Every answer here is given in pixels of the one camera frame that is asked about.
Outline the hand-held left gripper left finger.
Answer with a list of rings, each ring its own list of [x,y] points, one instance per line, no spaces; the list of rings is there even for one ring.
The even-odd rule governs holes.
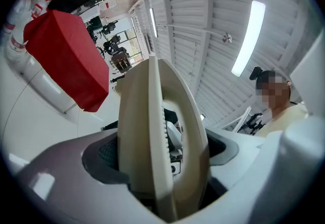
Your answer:
[[[129,178],[100,157],[107,130],[57,143],[16,176],[31,202],[55,223],[159,223],[130,192]]]

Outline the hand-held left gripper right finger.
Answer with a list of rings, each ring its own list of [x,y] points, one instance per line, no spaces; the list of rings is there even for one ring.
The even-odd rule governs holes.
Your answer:
[[[183,223],[274,223],[303,197],[324,160],[324,119],[316,116],[266,138],[225,130],[211,135],[251,144],[216,171],[234,184]]]

